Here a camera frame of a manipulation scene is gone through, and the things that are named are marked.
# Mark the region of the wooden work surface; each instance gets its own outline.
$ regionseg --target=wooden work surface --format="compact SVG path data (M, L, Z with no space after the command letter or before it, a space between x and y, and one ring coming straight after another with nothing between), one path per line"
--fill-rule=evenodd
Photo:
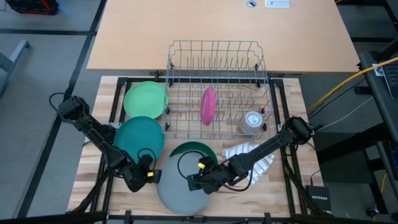
M111 112L111 105L116 89L118 77L102 77L93 108L93 116L101 123L107 123ZM301 116L307 120L307 113L302 98L299 80L296 78L284 78L285 93L291 116ZM283 118L283 109L280 102L280 96L277 92L280 116ZM123 101L124 90L121 91L119 98L118 112ZM158 160L158 167L161 167L162 161L169 157L173 149L178 145L189 141L188 139L169 139L165 141L165 149ZM222 149L233 145L246 142L247 140L226 140L226 139L203 139L196 140L207 144L214 150L218 160L224 160L221 155ZM264 212L270 212L273 217L288 217L289 208L286 196L284 175L282 171L282 161L280 151L274 153L275 160L271 168L245 192L232 192L221 188L218 192L210 195L210 202L197 215L203 216L221 216L221 217L262 217ZM101 153L92 144L87 144L82 151L79 168L76 174L75 183L70 197L68 209L72 210L86 197L87 193L95 184L100 162ZM311 174L319 170L317 154L311 146L305 144L300 146L297 151L297 157L300 165L303 184L310 183ZM323 185L320 172L313 176L315 185ZM244 187L247 180L240 182L237 187ZM293 186L294 204L296 212L300 212L297 191ZM102 207L103 186L99 198L99 206ZM112 194L109 203L110 214L122 215L126 210L132 210L134 215L178 215L171 212L159 200L155 184L146 184L140 191L132 193L122 179L115 178Z
M290 0L289 9L246 0L111 0L87 69L165 70L174 40L250 40L267 70L358 71L358 56L334 0Z

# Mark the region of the white cloth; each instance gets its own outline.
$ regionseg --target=white cloth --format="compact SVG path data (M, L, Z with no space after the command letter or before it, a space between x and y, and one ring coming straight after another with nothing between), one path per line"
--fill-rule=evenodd
M255 149L256 147L258 147L259 144L254 144L251 142L245 142L242 144L238 144L237 146L233 146L229 149L224 149L223 150L223 156L225 156L225 158L229 159L231 156L233 155L238 155L240 153L244 153L244 152L250 152L251 150ZM274 161L275 156L272 154L269 154L268 156L262 158L261 160L257 161L254 164L254 170L253 170L253 178L251 180L251 184L255 184L257 182L257 180L259 180L259 178L269 169L269 167L271 166L271 164Z

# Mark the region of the dish rack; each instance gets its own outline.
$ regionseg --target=dish rack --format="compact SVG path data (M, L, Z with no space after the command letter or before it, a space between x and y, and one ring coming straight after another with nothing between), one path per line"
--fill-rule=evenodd
M162 125L167 138L269 139L275 133L271 93L262 47L254 41L175 40L169 47ZM213 87L216 109L202 124L203 92ZM250 111L263 114L256 134L239 127Z

